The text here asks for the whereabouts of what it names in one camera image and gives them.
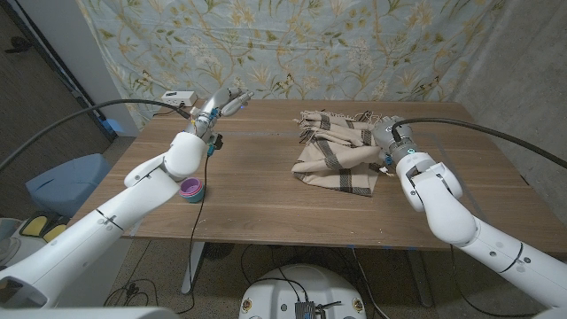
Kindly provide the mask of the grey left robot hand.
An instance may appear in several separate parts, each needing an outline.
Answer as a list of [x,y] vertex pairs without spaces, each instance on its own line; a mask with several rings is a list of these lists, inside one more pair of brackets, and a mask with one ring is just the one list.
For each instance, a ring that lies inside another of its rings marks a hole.
[[252,91],[238,87],[218,89],[202,106],[191,109],[191,120],[184,131],[207,143],[214,134],[217,120],[237,113],[253,95]]

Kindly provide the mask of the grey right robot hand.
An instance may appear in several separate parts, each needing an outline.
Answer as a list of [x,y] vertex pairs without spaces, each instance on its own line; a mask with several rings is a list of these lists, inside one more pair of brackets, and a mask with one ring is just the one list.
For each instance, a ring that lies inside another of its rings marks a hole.
[[405,156],[419,152],[419,147],[413,138],[413,131],[408,124],[393,128],[393,125],[399,121],[404,121],[404,118],[400,116],[385,116],[372,129],[376,144],[386,155],[392,158],[395,164]]

